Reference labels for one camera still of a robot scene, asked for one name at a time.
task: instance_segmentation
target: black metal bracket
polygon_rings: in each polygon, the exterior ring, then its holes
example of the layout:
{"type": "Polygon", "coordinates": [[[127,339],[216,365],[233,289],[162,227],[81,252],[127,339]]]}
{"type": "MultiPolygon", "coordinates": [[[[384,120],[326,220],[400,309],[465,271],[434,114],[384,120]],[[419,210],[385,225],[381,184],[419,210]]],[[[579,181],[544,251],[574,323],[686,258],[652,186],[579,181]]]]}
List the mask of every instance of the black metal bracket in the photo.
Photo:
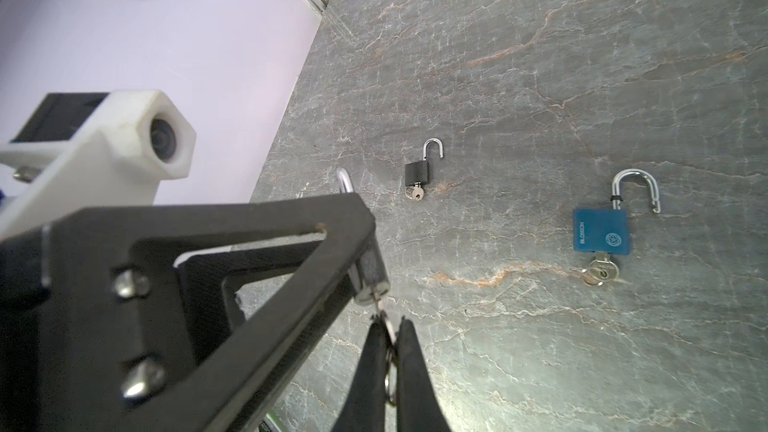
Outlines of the black metal bracket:
{"type": "Polygon", "coordinates": [[[0,280],[20,284],[0,300],[0,425],[44,431],[234,430],[260,420],[354,295],[350,267],[378,250],[374,218],[353,193],[90,208],[19,240],[0,250],[0,280]],[[326,237],[173,267],[184,252],[313,232],[326,237]],[[40,252],[19,268],[30,248],[40,252]],[[146,296],[116,295],[126,269],[147,278],[146,296]],[[287,273],[245,321],[234,291],[287,273]],[[147,357],[164,367],[164,388],[124,399],[127,371],[147,357]]]}

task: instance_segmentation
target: metal shackle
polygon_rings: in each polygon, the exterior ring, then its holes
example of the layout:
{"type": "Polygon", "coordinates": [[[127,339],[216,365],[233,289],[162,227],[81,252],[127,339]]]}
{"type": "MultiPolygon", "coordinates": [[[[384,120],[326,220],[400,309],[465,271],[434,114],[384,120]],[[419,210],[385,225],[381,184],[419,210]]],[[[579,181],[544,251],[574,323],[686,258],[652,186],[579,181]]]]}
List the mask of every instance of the metal shackle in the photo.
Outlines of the metal shackle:
{"type": "Polygon", "coordinates": [[[624,180],[625,177],[629,176],[640,176],[644,178],[646,182],[648,182],[648,188],[650,189],[650,203],[653,207],[652,210],[654,211],[654,214],[660,214],[661,202],[659,201],[659,184],[651,174],[645,170],[640,170],[639,168],[627,168],[614,176],[614,180],[610,184],[610,201],[613,203],[614,208],[617,210],[621,209],[621,181],[624,180]]]}
{"type": "Polygon", "coordinates": [[[339,182],[339,192],[341,194],[349,194],[355,191],[350,173],[346,171],[346,168],[339,167],[336,169],[336,180],[339,182]]]}
{"type": "Polygon", "coordinates": [[[424,142],[424,151],[423,151],[423,154],[422,154],[422,160],[427,160],[427,147],[429,146],[429,144],[431,142],[434,142],[434,143],[436,143],[438,145],[438,148],[439,148],[439,151],[440,151],[440,158],[442,158],[442,140],[436,139],[436,138],[432,138],[432,139],[429,139],[426,142],[424,142]]]}

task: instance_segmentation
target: blue padlock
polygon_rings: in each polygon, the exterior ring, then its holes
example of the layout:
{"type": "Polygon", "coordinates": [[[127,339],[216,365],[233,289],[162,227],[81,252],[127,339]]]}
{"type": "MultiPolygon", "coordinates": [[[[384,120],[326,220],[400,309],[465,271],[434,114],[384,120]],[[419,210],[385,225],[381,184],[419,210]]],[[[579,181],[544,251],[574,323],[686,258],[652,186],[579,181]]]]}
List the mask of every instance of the blue padlock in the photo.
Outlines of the blue padlock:
{"type": "Polygon", "coordinates": [[[630,251],[627,212],[621,210],[621,180],[640,176],[648,182],[650,200],[655,214],[661,212],[659,186],[645,170],[627,168],[611,183],[613,208],[576,208],[574,210],[574,250],[596,252],[597,257],[582,271],[582,279],[589,285],[602,285],[619,275],[619,267],[610,260],[610,254],[627,255],[630,251]]]}
{"type": "Polygon", "coordinates": [[[574,250],[629,254],[627,211],[616,208],[576,208],[574,250]]]}

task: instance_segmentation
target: gray marble surface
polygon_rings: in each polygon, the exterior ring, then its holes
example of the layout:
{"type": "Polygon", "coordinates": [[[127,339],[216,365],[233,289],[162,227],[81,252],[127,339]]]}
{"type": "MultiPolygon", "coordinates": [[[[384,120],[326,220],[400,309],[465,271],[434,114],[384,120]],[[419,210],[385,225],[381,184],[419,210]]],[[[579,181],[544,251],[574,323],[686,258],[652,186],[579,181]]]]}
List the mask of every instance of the gray marble surface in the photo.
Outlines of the gray marble surface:
{"type": "MultiPolygon", "coordinates": [[[[454,431],[768,430],[766,44],[768,0],[333,0],[254,200],[350,170],[454,431]],[[662,214],[626,182],[634,250],[587,287],[571,210],[633,166],[662,214]]],[[[288,387],[290,430],[331,428],[371,312],[288,387]]]]}

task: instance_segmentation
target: black padlock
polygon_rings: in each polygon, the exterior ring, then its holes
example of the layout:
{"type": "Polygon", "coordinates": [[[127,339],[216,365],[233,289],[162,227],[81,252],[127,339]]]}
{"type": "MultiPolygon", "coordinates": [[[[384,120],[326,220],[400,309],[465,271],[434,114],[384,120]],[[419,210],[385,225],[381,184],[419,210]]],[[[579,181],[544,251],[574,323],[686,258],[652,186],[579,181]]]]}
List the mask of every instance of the black padlock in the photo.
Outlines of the black padlock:
{"type": "Polygon", "coordinates": [[[427,161],[427,147],[430,142],[439,146],[440,158],[442,154],[442,141],[440,139],[429,139],[424,142],[422,159],[418,162],[412,162],[406,166],[406,195],[414,200],[421,200],[424,197],[422,186],[429,184],[429,162],[427,161]]]}
{"type": "Polygon", "coordinates": [[[419,160],[406,166],[406,187],[429,184],[429,162],[419,160]]]}

